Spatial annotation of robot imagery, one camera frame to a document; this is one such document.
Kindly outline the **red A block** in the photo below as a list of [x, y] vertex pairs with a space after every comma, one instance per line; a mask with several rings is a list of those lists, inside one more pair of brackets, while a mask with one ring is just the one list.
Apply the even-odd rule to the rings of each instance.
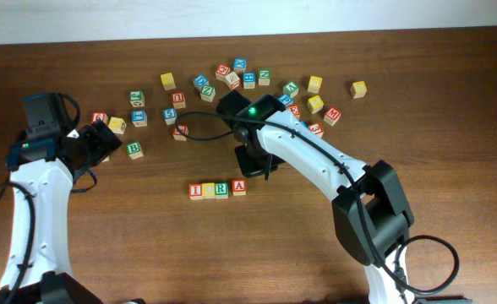
[[247, 193], [247, 183], [245, 179], [232, 180], [232, 194], [234, 196], [243, 196]]

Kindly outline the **green R block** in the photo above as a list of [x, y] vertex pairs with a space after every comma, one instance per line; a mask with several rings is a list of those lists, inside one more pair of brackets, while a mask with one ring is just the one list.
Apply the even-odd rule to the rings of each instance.
[[229, 187], [227, 182], [215, 183], [215, 198], [216, 199], [229, 198]]

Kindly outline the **yellow C block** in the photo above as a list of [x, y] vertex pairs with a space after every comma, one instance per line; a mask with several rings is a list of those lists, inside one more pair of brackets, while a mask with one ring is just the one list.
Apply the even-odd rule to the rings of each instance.
[[214, 182], [206, 182], [202, 184], [203, 199], [214, 199], [216, 197], [216, 184]]

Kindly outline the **red I block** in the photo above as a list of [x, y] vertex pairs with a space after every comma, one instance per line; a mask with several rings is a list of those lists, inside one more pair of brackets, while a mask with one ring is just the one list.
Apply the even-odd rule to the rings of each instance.
[[188, 195], [191, 200], [201, 200], [203, 198], [202, 184], [201, 183], [189, 184]]

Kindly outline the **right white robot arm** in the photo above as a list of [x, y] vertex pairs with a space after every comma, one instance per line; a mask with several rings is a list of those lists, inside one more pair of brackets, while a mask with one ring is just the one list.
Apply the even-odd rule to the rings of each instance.
[[243, 176], [268, 176], [287, 163], [331, 202], [336, 236], [361, 263], [371, 303], [412, 303], [386, 272], [407, 277], [406, 251], [414, 217], [395, 170], [380, 160], [369, 166], [313, 134], [271, 95], [252, 102], [236, 90], [216, 108], [240, 143], [235, 149]]

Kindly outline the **blue H block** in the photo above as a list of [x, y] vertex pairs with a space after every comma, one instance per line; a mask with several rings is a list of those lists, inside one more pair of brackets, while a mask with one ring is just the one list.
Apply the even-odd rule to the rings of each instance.
[[244, 73], [243, 74], [243, 87], [246, 90], [254, 89], [256, 83], [255, 73]]

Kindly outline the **red and wood block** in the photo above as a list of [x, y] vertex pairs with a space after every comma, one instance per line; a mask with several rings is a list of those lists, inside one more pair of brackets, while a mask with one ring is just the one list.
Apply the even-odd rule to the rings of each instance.
[[240, 85], [240, 78], [235, 72], [230, 72], [225, 76], [225, 83], [230, 90], [235, 90]]

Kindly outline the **green Z block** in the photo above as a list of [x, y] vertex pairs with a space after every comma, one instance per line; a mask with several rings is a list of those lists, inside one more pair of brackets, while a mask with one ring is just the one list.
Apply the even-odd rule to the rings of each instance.
[[210, 85], [204, 85], [200, 90], [200, 98], [207, 102], [212, 102], [216, 96], [216, 89]]

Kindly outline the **blue P block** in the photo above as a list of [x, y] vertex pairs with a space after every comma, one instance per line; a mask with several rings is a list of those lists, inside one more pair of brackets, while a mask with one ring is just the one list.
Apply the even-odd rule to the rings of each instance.
[[290, 95], [284, 94], [281, 95], [278, 100], [284, 105], [284, 106], [290, 106], [293, 103], [293, 98]]

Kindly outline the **green N block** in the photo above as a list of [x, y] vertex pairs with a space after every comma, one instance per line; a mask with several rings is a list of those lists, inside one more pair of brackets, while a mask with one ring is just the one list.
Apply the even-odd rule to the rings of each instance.
[[260, 86], [269, 86], [270, 85], [270, 70], [269, 69], [260, 69], [259, 70], [258, 83]]

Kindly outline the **red E block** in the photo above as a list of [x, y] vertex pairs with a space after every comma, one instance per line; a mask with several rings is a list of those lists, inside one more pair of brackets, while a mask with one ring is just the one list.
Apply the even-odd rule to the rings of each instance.
[[294, 117], [299, 120], [301, 116], [300, 107], [298, 105], [287, 106], [287, 109], [294, 115]]

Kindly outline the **red C block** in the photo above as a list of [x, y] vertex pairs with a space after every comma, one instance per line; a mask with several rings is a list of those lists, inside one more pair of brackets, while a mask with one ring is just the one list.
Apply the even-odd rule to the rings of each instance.
[[225, 64], [219, 64], [216, 68], [216, 78], [222, 82], [226, 81], [226, 76], [231, 72], [231, 69]]

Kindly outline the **blue X block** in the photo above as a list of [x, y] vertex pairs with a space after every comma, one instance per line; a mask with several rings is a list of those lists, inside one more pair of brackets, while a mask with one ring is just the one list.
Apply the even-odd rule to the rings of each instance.
[[236, 57], [233, 62], [233, 70], [235, 73], [244, 73], [247, 69], [247, 60], [242, 57]]

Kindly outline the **red 6 block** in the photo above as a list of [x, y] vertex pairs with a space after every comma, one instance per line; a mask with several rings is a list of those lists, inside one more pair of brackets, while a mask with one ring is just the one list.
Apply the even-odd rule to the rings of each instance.
[[102, 121], [106, 125], [108, 124], [109, 118], [104, 111], [95, 111], [92, 113], [91, 122]]

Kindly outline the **green V block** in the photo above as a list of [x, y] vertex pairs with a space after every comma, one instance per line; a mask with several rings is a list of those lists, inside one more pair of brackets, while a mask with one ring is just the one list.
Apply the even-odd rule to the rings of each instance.
[[283, 86], [283, 94], [288, 95], [291, 98], [294, 98], [298, 94], [298, 91], [299, 86], [293, 81], [290, 81]]

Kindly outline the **blue D block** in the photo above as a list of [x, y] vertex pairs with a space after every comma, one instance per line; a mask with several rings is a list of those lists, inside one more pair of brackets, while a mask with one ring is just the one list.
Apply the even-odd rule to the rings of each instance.
[[194, 87], [198, 91], [201, 91], [202, 88], [208, 84], [209, 84], [209, 80], [203, 74], [200, 74], [194, 78]]

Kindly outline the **red U block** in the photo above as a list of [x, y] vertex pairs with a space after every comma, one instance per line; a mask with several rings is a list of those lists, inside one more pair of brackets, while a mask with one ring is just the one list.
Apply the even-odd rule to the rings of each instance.
[[172, 105], [175, 109], [182, 109], [186, 107], [186, 98], [183, 92], [174, 92], [171, 97]]

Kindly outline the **red K block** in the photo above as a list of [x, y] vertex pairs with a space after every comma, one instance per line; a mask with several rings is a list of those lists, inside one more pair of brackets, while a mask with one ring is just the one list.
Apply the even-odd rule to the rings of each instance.
[[172, 136], [177, 141], [186, 141], [188, 135], [188, 126], [185, 124], [179, 123], [172, 132]]

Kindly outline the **yellow block centre right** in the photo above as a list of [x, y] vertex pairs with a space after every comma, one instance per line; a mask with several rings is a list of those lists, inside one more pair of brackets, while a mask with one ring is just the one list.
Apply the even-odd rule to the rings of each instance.
[[311, 114], [315, 114], [323, 109], [324, 102], [319, 95], [315, 95], [308, 99], [307, 107]]

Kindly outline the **red 3 block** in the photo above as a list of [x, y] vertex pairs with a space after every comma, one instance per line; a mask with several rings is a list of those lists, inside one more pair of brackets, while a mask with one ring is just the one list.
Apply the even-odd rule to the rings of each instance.
[[322, 138], [325, 133], [322, 125], [319, 122], [309, 124], [308, 128], [312, 134], [319, 138]]

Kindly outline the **blue 5 block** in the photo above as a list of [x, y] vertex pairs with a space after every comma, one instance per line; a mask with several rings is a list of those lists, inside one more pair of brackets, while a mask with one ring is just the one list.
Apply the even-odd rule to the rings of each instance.
[[164, 121], [165, 121], [166, 125], [172, 125], [178, 117], [178, 114], [177, 114], [177, 111], [175, 108], [164, 109], [162, 113], [163, 113], [163, 117], [164, 117]]

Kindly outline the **yellow block upper right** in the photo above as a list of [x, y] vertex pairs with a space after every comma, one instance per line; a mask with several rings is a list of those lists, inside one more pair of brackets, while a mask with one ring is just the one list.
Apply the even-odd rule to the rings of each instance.
[[323, 79], [321, 77], [311, 75], [309, 78], [307, 91], [309, 93], [318, 94], [320, 92], [322, 83]]

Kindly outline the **yellow block upper left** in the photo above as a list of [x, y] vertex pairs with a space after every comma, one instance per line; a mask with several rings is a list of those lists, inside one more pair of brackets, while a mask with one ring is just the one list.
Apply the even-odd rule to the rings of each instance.
[[176, 88], [176, 83], [172, 73], [163, 73], [160, 75], [160, 78], [164, 90], [174, 90]]

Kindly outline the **red M block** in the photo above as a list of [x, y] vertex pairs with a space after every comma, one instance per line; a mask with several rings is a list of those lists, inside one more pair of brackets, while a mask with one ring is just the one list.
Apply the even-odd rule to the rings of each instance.
[[331, 126], [334, 126], [341, 117], [341, 111], [334, 106], [330, 106], [324, 114], [324, 121]]

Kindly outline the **green B block right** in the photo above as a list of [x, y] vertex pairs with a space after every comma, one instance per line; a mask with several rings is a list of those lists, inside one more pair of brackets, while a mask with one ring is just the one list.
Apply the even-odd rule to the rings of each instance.
[[138, 141], [131, 142], [127, 144], [127, 153], [128, 157], [132, 160], [141, 158], [144, 156], [143, 150], [141, 148], [141, 145]]

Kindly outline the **blue I block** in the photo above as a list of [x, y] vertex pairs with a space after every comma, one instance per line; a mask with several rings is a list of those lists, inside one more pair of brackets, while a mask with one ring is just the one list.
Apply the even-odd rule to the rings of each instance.
[[135, 127], [146, 127], [148, 125], [148, 119], [146, 112], [144, 110], [132, 111], [132, 123]]

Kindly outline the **green J block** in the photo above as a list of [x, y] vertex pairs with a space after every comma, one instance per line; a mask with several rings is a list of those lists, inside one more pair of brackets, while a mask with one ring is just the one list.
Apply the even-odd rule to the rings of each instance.
[[129, 92], [129, 102], [132, 107], [144, 107], [145, 96], [141, 90], [134, 90]]

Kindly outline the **yellow block far right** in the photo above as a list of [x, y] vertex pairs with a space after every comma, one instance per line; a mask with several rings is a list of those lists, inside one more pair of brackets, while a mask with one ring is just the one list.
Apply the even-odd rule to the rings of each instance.
[[350, 93], [353, 99], [358, 99], [364, 97], [367, 90], [367, 85], [364, 81], [356, 81], [352, 83]]

